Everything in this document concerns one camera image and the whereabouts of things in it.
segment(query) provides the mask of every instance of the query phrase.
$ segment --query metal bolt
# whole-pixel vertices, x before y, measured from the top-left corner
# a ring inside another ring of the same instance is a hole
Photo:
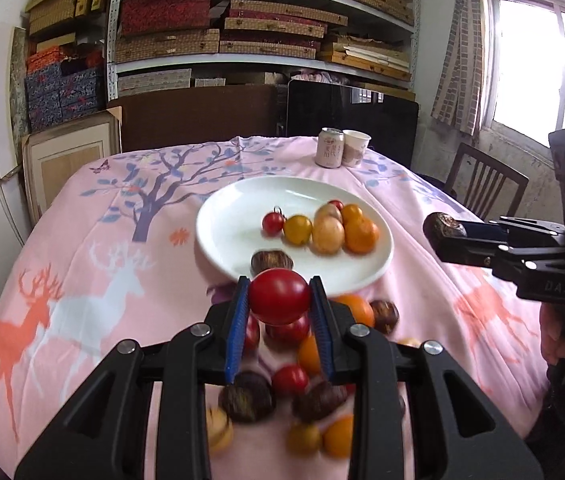
[[[130,354],[135,349],[136,349],[136,342],[133,339],[123,339],[116,346],[116,350],[118,351],[118,353],[124,355]]]
[[[196,323],[191,330],[196,337],[204,337],[211,333],[211,327],[205,323]]]
[[[356,337],[364,337],[366,335],[369,335],[371,333],[371,330],[369,330],[368,326],[357,323],[355,325],[351,325],[349,332],[351,332],[351,334],[355,335]]]
[[[444,350],[442,345],[434,340],[425,341],[423,348],[424,351],[427,352],[427,354],[431,355],[442,354],[442,351]]]

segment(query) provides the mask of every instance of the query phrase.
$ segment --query table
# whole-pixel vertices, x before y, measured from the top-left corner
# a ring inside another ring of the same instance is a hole
[[[197,248],[195,218],[215,190],[263,174],[322,180],[376,208],[392,230],[395,254],[386,274],[359,294],[393,301],[401,320],[392,339],[440,341],[518,434],[529,432],[547,389],[539,305],[516,298],[515,288],[488,270],[441,264],[422,233],[433,211],[475,216],[378,153],[369,150],[354,170],[326,170],[313,162],[315,146],[312,137],[237,137],[124,153],[81,168],[67,182],[0,299],[0,466],[9,475],[119,340],[143,346],[169,340],[202,320],[211,304],[230,298],[233,284]],[[271,368],[293,359],[262,343],[260,356]],[[208,387],[208,403],[217,391]],[[154,395],[147,478],[153,478],[157,400]],[[348,402],[337,413],[351,409]],[[283,403],[267,422],[237,426],[232,447],[212,461],[214,478],[344,480],[346,461],[287,454],[289,413]],[[405,454],[411,460],[409,437]],[[413,477],[409,468],[406,476]]]

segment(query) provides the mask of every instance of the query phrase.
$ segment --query can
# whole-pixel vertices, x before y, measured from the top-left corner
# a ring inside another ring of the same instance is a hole
[[[340,168],[344,151],[344,133],[336,128],[323,128],[318,135],[315,163],[323,168]]]

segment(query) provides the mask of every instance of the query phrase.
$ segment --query paper cup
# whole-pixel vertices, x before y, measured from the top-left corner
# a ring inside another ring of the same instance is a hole
[[[356,130],[343,130],[342,132],[344,133],[342,165],[348,168],[357,168],[362,162],[371,137]]]

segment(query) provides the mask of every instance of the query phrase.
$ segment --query human hand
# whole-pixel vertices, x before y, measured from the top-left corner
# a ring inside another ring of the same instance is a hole
[[[540,306],[540,351],[550,365],[565,359],[565,338],[562,333],[562,319],[550,303]]]

